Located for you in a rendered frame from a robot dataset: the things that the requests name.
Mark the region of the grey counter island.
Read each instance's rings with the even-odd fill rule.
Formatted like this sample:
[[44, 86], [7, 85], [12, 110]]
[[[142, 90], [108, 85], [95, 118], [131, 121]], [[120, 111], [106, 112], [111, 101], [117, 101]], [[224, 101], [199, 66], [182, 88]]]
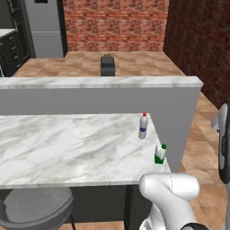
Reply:
[[195, 76], [0, 78], [0, 190], [70, 188], [80, 221], [122, 205], [125, 229], [139, 230], [152, 207], [139, 181], [181, 173], [201, 86]]

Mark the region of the white bottle with red cap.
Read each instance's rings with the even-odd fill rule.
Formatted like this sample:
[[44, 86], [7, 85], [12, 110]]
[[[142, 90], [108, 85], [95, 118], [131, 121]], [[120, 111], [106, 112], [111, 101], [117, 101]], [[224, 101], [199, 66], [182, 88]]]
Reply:
[[147, 130], [147, 125], [148, 125], [148, 118], [146, 113], [144, 112], [142, 114], [142, 117], [140, 118], [139, 122], [139, 138], [144, 139], [146, 137], [146, 130]]

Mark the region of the green and white carton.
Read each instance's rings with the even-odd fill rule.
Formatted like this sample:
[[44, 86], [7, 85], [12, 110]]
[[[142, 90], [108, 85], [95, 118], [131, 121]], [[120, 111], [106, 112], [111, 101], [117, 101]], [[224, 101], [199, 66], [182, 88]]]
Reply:
[[155, 163], [163, 164], [166, 153], [166, 144], [157, 145], [155, 148]]

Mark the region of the grey fridge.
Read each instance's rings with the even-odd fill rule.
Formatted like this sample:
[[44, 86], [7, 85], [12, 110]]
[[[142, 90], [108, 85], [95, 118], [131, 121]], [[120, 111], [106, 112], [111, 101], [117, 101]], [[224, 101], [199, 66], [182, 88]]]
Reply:
[[63, 0], [22, 0], [37, 58], [64, 58], [68, 52]]

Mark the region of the grey round stool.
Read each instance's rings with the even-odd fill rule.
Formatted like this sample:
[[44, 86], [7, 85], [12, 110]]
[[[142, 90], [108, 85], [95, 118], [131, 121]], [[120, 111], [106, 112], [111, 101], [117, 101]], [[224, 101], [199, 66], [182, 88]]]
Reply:
[[70, 188], [14, 189], [0, 200], [0, 226], [6, 230], [58, 230], [72, 215]]

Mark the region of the black cupboard run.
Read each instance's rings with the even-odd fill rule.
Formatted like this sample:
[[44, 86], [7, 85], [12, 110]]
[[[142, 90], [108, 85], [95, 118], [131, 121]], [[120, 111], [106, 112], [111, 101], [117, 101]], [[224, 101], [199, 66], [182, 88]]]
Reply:
[[0, 77], [12, 77], [31, 57], [23, 0], [0, 0]]

